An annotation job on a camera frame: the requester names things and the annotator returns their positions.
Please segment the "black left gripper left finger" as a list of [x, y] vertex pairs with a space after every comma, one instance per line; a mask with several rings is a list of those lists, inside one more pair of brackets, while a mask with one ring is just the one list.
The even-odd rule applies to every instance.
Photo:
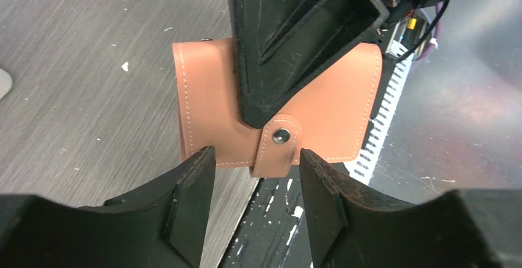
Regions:
[[215, 181], [215, 148], [203, 147], [174, 169], [163, 240], [188, 267], [199, 267]]

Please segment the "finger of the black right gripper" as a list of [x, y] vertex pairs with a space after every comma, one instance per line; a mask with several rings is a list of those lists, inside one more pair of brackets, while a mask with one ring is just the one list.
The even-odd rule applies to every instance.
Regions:
[[228, 0], [241, 119], [261, 128], [389, 15], [385, 0]]

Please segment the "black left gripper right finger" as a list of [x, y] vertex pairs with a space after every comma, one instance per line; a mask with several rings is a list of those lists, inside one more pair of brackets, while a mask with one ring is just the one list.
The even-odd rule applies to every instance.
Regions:
[[310, 149], [300, 151], [300, 180], [312, 262], [334, 267], [332, 250], [347, 218], [333, 178], [339, 171]]

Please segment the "brown leather card holder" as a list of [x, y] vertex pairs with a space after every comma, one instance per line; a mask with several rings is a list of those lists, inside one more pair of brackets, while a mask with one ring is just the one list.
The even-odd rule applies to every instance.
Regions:
[[239, 114], [230, 38], [175, 43], [181, 157], [213, 146], [219, 169], [287, 176], [307, 148], [331, 163], [361, 150], [382, 72], [382, 53], [361, 43], [320, 74], [260, 128]]

